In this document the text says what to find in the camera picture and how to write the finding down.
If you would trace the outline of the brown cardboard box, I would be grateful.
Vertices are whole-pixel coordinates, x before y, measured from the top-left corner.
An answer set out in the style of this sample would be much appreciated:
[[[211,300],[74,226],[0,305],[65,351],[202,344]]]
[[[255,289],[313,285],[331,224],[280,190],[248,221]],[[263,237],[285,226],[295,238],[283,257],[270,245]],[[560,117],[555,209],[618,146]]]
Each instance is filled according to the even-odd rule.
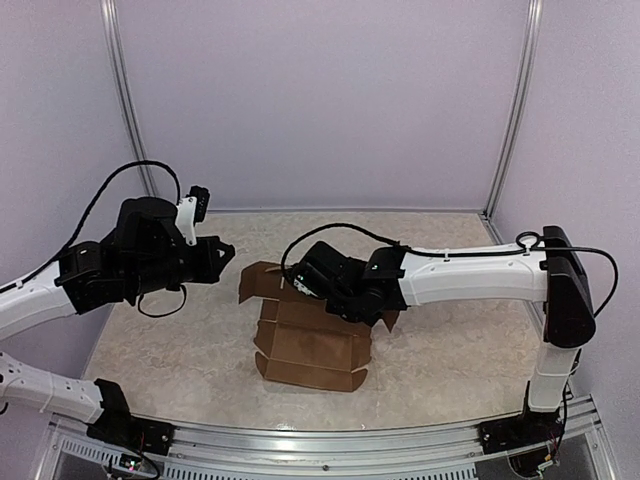
[[[372,328],[325,311],[325,303],[287,285],[280,268],[258,261],[240,274],[238,302],[262,300],[253,343],[255,365],[267,381],[351,393],[365,382]]]

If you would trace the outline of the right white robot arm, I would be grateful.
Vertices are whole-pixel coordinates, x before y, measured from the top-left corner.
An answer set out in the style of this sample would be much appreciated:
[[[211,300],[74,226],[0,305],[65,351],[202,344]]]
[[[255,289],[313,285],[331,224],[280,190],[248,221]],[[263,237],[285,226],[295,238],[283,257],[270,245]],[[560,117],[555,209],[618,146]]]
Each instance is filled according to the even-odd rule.
[[[316,242],[296,263],[280,261],[284,281],[321,300],[328,313],[374,325],[387,312],[435,302],[506,299],[540,303],[545,323],[528,382],[527,409],[515,416],[514,438],[535,442],[551,424],[582,347],[594,336],[596,313],[588,277],[562,228],[524,232],[511,244],[425,250],[377,236],[366,260]]]

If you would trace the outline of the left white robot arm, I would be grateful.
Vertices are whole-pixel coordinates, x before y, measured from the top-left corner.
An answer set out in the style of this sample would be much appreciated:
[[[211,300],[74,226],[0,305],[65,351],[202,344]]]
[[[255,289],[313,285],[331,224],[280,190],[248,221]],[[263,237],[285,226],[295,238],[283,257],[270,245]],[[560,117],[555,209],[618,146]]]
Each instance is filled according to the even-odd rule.
[[[31,279],[2,287],[1,337],[106,305],[139,307],[156,291],[184,292],[189,283],[219,282],[235,249],[217,236],[196,234],[206,205],[195,195],[177,204],[153,197],[125,200],[103,240],[66,247]],[[113,382],[72,379],[2,357],[1,398],[86,425],[99,422],[121,445],[140,434],[139,421]]]

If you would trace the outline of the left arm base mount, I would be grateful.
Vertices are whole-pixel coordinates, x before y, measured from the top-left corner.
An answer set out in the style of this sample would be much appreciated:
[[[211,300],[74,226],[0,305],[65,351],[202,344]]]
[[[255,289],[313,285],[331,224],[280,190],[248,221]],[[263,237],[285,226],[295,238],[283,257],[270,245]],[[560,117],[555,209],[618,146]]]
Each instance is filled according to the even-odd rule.
[[[104,379],[94,384],[102,396],[102,413],[87,424],[87,436],[111,445],[126,447],[138,453],[167,456],[176,426],[164,421],[135,416],[131,413],[121,387]]]

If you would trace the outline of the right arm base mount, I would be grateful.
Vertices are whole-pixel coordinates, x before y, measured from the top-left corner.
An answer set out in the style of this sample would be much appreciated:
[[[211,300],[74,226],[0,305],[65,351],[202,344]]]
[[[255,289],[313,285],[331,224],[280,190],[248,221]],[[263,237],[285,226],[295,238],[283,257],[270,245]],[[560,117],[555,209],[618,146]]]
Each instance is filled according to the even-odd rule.
[[[520,413],[478,425],[478,436],[485,455],[559,440],[564,435],[564,402],[553,412],[534,412],[529,406],[529,390],[530,383],[527,383]]]

